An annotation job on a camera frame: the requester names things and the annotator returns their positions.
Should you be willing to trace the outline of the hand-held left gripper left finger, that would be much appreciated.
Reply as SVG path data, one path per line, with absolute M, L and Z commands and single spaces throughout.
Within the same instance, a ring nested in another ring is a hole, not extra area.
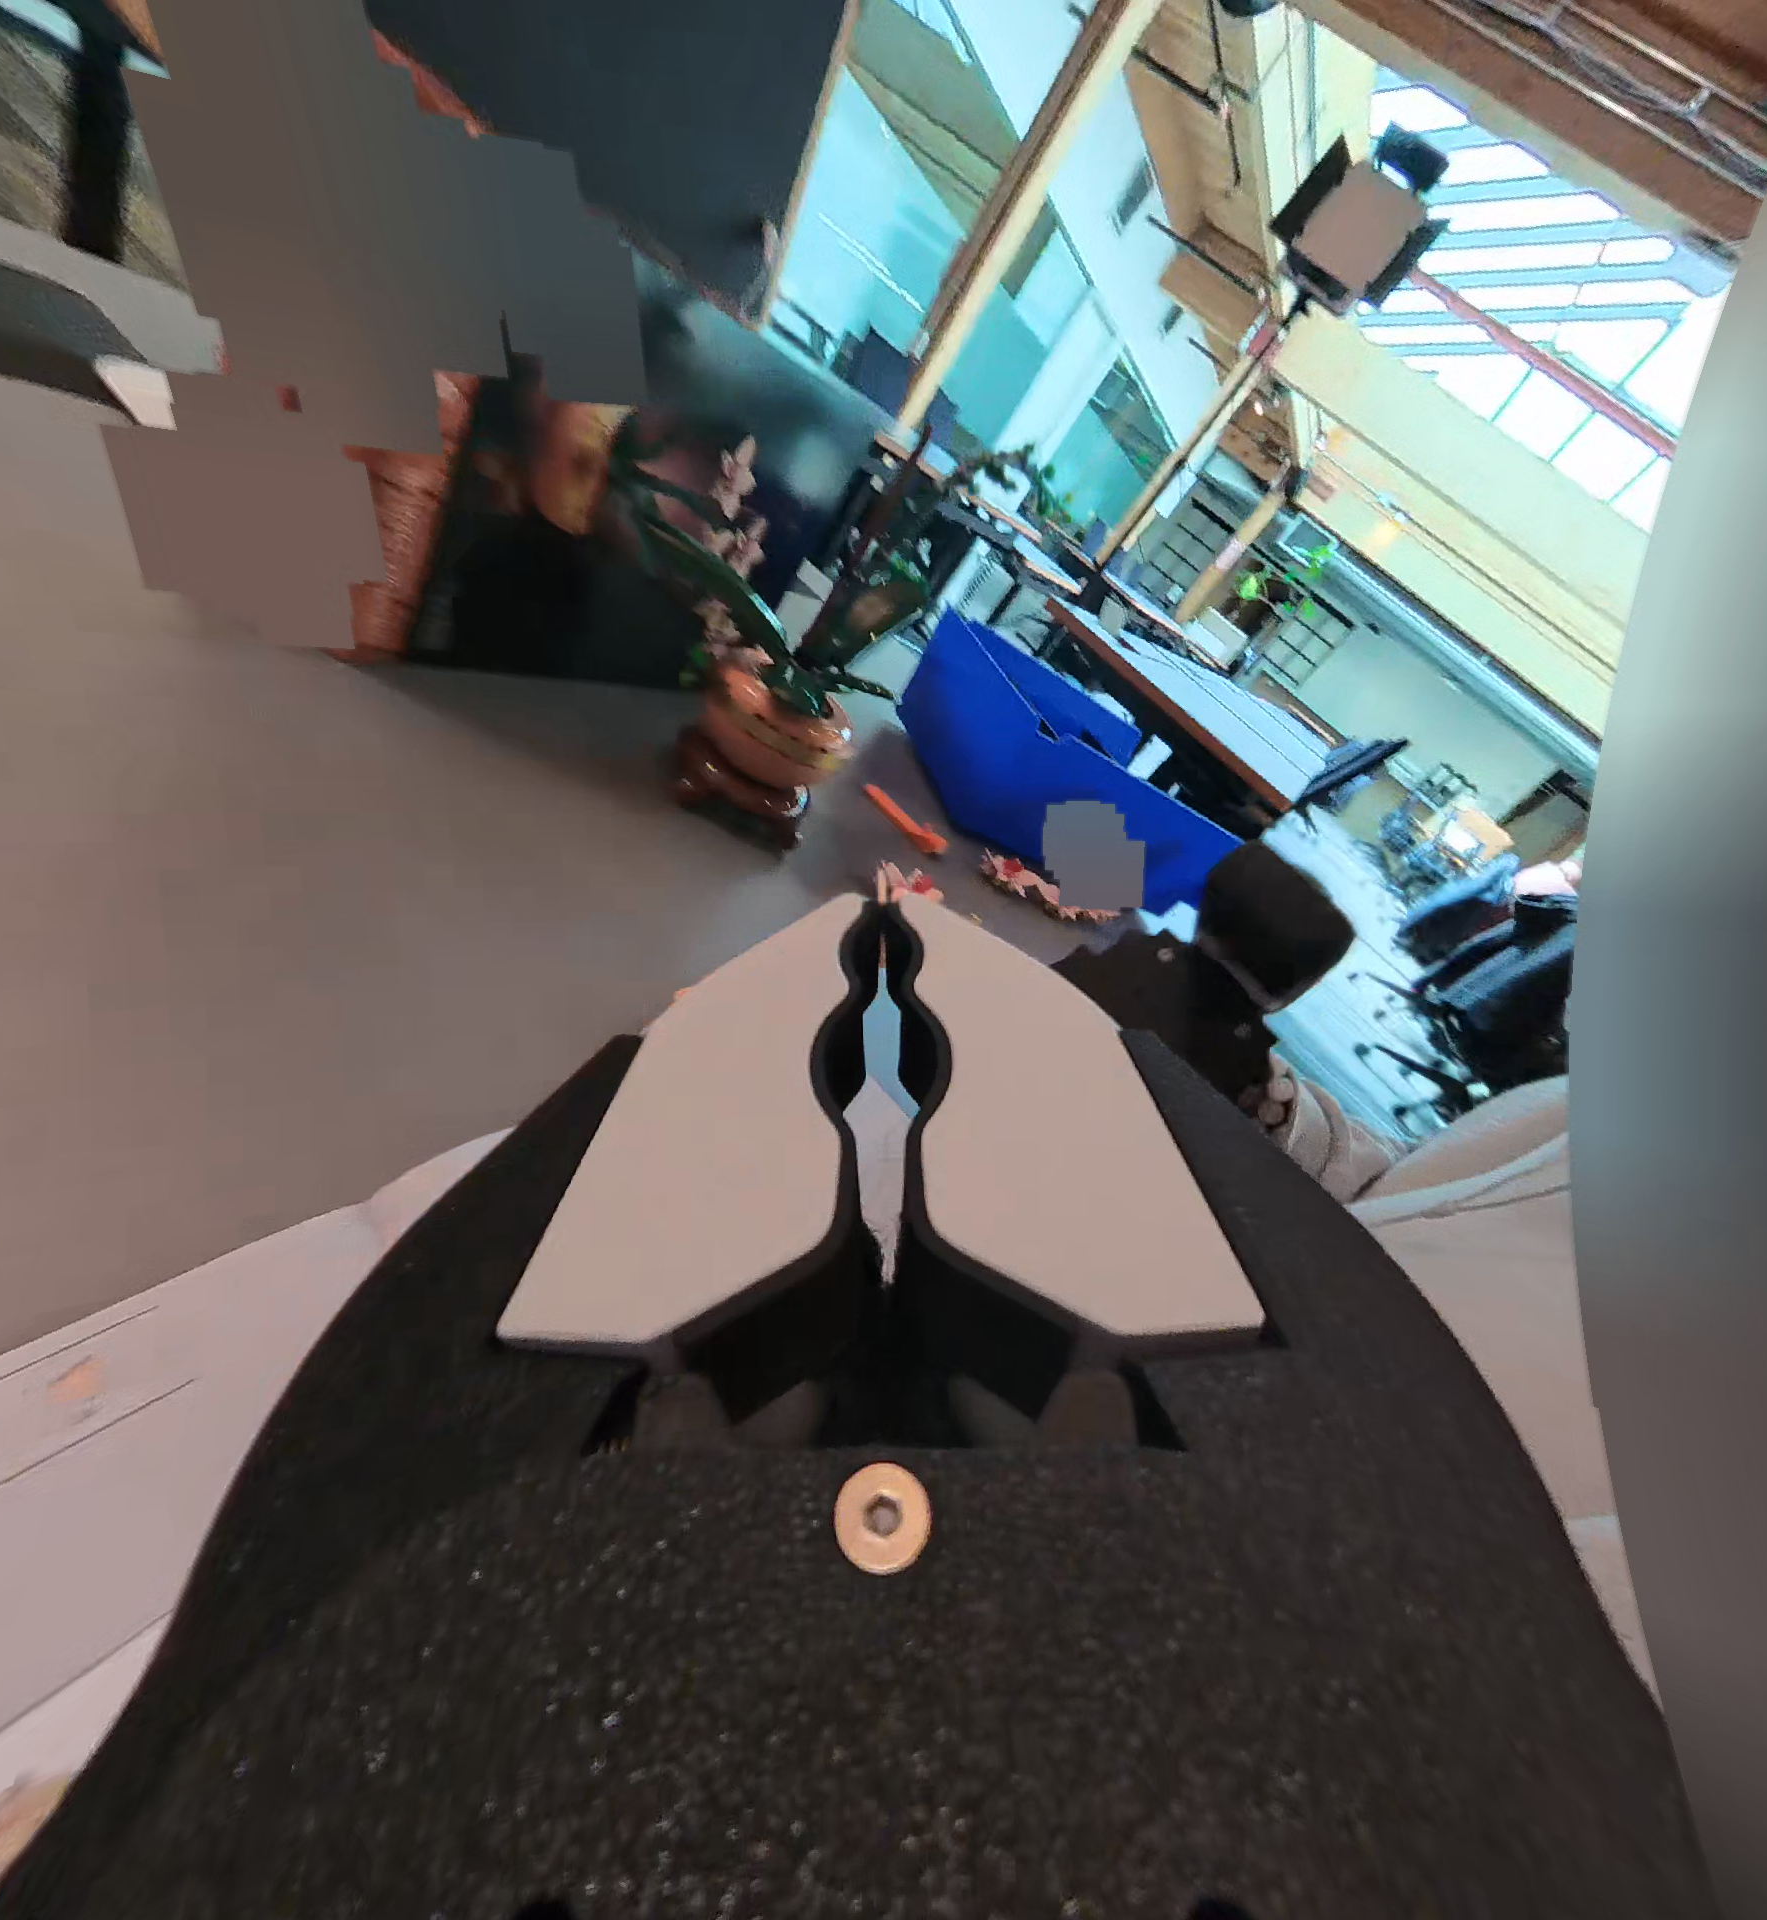
M 830 1371 L 878 1287 L 847 1111 L 882 932 L 875 900 L 828 900 L 652 1022 L 504 1344 L 661 1372 Z

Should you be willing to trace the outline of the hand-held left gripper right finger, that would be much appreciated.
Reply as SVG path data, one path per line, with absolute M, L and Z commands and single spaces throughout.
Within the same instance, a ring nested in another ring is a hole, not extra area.
M 949 1049 L 919 1142 L 937 1238 L 1123 1347 L 1257 1336 L 1257 1294 L 1118 1024 L 952 908 L 899 913 Z

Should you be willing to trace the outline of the wooden office table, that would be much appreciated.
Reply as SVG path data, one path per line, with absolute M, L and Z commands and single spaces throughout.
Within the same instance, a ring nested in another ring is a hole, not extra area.
M 1255 836 L 1328 791 L 1334 750 L 1284 708 L 1158 644 L 1109 634 L 1094 615 L 1047 599 L 1054 659 L 1097 687 L 1158 742 L 1157 788 Z

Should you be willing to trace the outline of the blue cardboard box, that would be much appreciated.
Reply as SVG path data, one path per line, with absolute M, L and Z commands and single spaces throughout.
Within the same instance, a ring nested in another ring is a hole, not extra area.
M 1135 771 L 1142 733 L 992 627 L 944 609 L 899 723 L 946 819 L 1056 888 L 1063 908 L 1198 905 L 1242 842 Z

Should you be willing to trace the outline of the black office chairs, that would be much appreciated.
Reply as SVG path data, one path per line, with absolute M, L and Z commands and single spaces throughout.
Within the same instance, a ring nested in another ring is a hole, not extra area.
M 1422 966 L 1408 996 L 1450 1057 L 1428 1069 L 1436 1116 L 1568 1073 L 1581 886 L 1575 857 L 1523 867 L 1505 854 L 1405 914 L 1396 945 Z

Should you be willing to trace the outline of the brick orchid model in pot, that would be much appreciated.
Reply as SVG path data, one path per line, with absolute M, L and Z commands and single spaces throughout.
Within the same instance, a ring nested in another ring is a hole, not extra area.
M 692 451 L 688 434 L 644 410 L 620 411 L 603 510 L 632 537 L 644 570 L 674 589 L 702 629 L 684 668 L 700 707 L 676 747 L 681 804 L 724 802 L 781 848 L 799 845 L 813 791 L 853 751 L 842 696 L 889 698 L 855 662 L 927 607 L 928 549 L 943 512 L 963 505 L 977 482 L 1043 478 L 1033 446 L 976 452 L 949 472 L 931 472 L 928 440 L 927 425 L 839 537 L 822 603 L 793 638 L 752 587 L 759 557 L 759 530 L 748 515 L 753 445 L 721 452 L 716 478 L 700 490 L 670 474 L 672 457 Z

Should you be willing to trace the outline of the person's beige pants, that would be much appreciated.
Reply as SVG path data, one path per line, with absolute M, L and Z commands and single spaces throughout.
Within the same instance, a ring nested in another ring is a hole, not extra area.
M 1568 1078 L 1482 1102 L 1403 1155 L 1349 1209 L 1482 1372 L 1619 1643 L 1654 1689 L 1575 1287 Z

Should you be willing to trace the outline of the dark printed box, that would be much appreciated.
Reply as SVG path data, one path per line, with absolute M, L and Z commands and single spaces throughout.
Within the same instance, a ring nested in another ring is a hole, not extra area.
M 704 631 L 622 524 L 607 457 L 627 408 L 554 401 L 540 358 L 435 374 L 441 452 L 351 449 L 383 567 L 351 587 L 359 667 L 674 689 Z

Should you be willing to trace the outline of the orchid instruction booklet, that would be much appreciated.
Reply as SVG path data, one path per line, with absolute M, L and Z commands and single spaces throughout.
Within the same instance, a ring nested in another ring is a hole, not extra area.
M 504 1137 L 0 1357 L 0 1875 L 126 1711 L 299 1361 Z

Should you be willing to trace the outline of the studio light panel on stand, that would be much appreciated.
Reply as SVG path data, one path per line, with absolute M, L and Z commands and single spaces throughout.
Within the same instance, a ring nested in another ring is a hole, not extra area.
M 1288 300 L 1252 331 L 1246 354 L 1275 360 L 1306 313 L 1345 321 L 1359 307 L 1381 307 L 1447 228 L 1428 205 L 1447 168 L 1442 146 L 1399 125 L 1376 136 L 1368 158 L 1336 136 L 1270 222 Z

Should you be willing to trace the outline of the dark partition panel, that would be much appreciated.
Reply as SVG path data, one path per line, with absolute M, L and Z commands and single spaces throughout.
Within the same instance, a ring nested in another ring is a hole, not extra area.
M 743 325 L 772 301 L 855 4 L 368 2 L 490 132 L 576 163 L 582 200 Z

